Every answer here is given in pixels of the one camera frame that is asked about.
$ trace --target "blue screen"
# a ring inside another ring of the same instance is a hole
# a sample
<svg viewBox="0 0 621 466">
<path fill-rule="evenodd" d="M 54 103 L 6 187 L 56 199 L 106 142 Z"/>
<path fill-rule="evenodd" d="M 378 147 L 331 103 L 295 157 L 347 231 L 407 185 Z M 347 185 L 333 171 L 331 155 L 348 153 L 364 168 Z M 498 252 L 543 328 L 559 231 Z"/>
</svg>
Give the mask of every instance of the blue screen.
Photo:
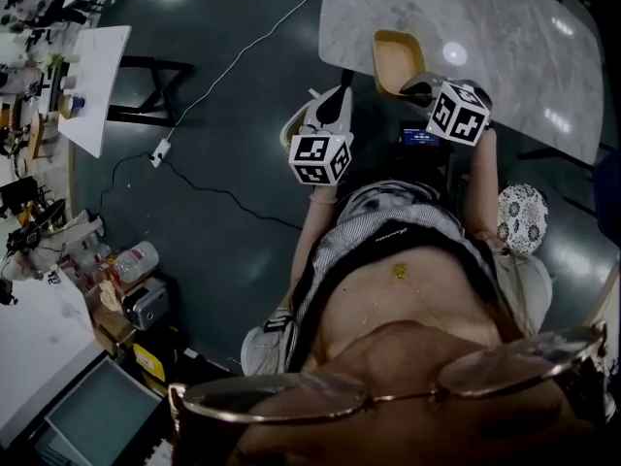
<svg viewBox="0 0 621 466">
<path fill-rule="evenodd" d="M 440 138 L 424 129 L 405 128 L 404 142 L 408 146 L 439 147 Z"/>
</svg>

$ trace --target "white power strip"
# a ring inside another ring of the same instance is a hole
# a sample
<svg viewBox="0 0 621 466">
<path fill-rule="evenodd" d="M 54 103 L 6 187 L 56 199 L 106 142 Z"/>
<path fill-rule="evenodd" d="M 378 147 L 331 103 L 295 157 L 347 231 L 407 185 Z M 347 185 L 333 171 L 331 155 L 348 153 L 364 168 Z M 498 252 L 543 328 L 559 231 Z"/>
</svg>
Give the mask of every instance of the white power strip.
<svg viewBox="0 0 621 466">
<path fill-rule="evenodd" d="M 153 164 L 153 167 L 155 169 L 159 167 L 159 165 L 162 163 L 162 160 L 164 160 L 164 157 L 166 157 L 166 154 L 170 149 L 171 144 L 168 140 L 162 140 L 159 143 L 157 149 L 155 149 L 155 152 L 153 153 L 153 157 L 151 158 L 151 164 Z"/>
</svg>

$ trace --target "dark green floor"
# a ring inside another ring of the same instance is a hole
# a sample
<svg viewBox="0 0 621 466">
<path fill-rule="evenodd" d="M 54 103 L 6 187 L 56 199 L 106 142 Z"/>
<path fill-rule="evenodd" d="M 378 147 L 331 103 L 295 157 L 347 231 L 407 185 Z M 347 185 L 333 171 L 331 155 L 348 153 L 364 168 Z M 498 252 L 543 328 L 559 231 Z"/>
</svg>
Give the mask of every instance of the dark green floor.
<svg viewBox="0 0 621 466">
<path fill-rule="evenodd" d="M 186 107 L 200 97 L 237 53 L 267 32 L 302 0 L 114 0 L 101 26 L 132 26 L 127 53 L 154 55 L 197 66 L 178 95 Z M 321 0 L 312 0 L 269 40 L 249 51 L 236 68 L 191 111 L 172 138 L 168 160 L 192 181 L 227 188 L 254 211 L 301 224 L 308 190 L 300 187 L 278 142 L 278 132 L 310 97 L 326 90 L 340 71 L 317 55 Z M 114 100 L 140 103 L 150 88 L 147 74 L 123 71 Z M 400 106 L 381 101 L 371 78 L 354 82 L 354 158 L 378 164 L 398 136 Z M 605 140 L 617 145 L 615 120 L 606 111 Z M 562 160 L 519 163 L 520 151 L 539 148 L 501 128 L 501 178 L 530 183 L 550 202 L 548 235 L 538 255 L 557 275 L 546 325 L 576 324 L 599 295 L 616 249 L 589 216 L 562 195 L 591 202 L 584 171 Z M 75 188 L 79 206 L 97 210 L 114 164 L 127 155 L 152 152 L 167 129 L 109 122 L 103 155 L 76 148 Z M 458 150 L 455 174 L 466 171 L 469 154 Z M 225 364 L 239 360 L 248 328 L 264 320 L 284 295 L 298 232 L 258 221 L 224 195 L 192 191 L 167 167 L 153 170 L 145 159 L 127 162 L 102 211 L 113 247 L 143 239 L 160 252 L 162 270 L 176 278 L 176 305 L 192 346 Z"/>
</svg>

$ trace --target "necklace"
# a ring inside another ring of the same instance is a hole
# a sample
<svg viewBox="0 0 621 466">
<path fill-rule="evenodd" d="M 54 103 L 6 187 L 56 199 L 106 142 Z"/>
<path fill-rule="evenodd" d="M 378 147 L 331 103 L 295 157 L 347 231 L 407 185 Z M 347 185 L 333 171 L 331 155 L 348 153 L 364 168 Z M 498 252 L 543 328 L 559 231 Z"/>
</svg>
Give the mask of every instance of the necklace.
<svg viewBox="0 0 621 466">
<path fill-rule="evenodd" d="M 371 317 L 375 313 L 375 311 L 377 309 L 377 306 L 380 303 L 383 302 L 383 300 L 388 295 L 388 292 L 398 282 L 404 282 L 407 286 L 409 286 L 409 289 L 412 290 L 416 294 L 416 296 L 420 299 L 420 302 L 422 303 L 422 305 L 425 306 L 425 309 L 427 309 L 427 311 L 429 311 L 431 313 L 431 315 L 436 319 L 436 323 L 439 325 L 439 327 L 442 330 L 444 330 L 446 333 L 448 333 L 448 330 L 446 329 L 446 327 L 441 322 L 441 319 L 440 319 L 440 316 L 438 315 L 438 313 L 436 311 L 434 311 L 434 309 L 429 306 L 429 304 L 425 300 L 425 297 L 423 296 L 421 291 L 418 288 L 416 288 L 416 286 L 409 281 L 409 279 L 408 279 L 408 265 L 405 262 L 398 262 L 397 264 L 393 265 L 392 273 L 393 273 L 392 282 L 389 283 L 386 286 L 386 288 L 382 292 L 381 296 L 374 302 L 373 306 L 371 307 L 371 309 L 367 313 L 365 319 L 362 321 L 362 324 L 360 325 L 360 328 L 358 328 L 358 331 L 356 332 L 356 336 L 354 337 L 354 340 L 357 340 L 360 337 L 360 333 L 362 332 L 364 327 L 369 322 L 369 319 L 371 319 Z"/>
</svg>

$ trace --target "white box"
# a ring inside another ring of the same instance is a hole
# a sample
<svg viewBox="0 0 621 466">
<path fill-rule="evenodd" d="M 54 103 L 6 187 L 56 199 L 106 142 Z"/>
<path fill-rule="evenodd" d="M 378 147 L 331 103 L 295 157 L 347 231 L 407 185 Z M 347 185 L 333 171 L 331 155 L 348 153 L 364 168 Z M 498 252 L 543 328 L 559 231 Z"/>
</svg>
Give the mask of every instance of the white box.
<svg viewBox="0 0 621 466">
<path fill-rule="evenodd" d="M 319 131 L 295 135 L 291 140 L 289 166 L 301 184 L 334 186 L 351 162 L 351 136 Z"/>
<path fill-rule="evenodd" d="M 473 88 L 444 82 L 427 131 L 450 142 L 474 146 L 489 117 Z"/>
</svg>

